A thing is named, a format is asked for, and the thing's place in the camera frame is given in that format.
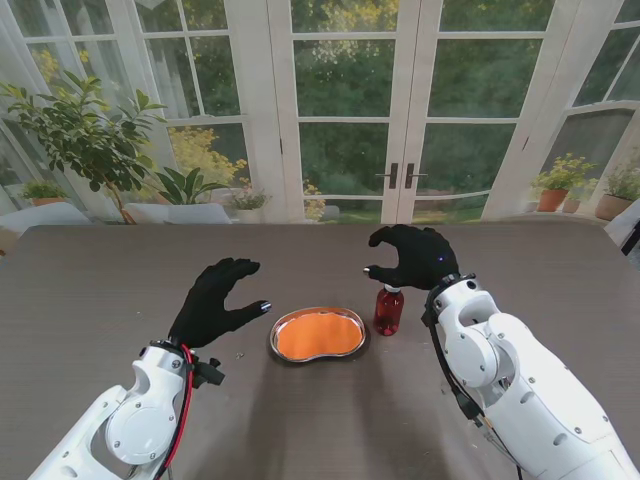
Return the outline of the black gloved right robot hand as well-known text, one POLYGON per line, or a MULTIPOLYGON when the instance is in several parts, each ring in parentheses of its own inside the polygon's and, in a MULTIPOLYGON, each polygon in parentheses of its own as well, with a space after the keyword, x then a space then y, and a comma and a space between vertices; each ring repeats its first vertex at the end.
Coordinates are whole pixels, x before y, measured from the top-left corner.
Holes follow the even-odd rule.
POLYGON ((385 226, 375 231, 368 245, 387 243, 396 249, 394 268, 370 265, 366 275, 394 288, 413 287, 429 291, 449 275, 459 275, 456 255, 449 242, 435 229, 408 225, 385 226))

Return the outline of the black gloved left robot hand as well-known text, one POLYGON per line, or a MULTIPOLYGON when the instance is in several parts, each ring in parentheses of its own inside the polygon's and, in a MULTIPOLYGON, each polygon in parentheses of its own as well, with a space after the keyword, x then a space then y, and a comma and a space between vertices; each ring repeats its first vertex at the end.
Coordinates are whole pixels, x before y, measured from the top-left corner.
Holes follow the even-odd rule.
POLYGON ((236 283, 255 274, 260 263, 224 258, 196 278, 172 324, 168 339, 177 346, 203 348, 266 314, 271 303, 258 300, 243 308, 227 310, 225 301, 236 283))

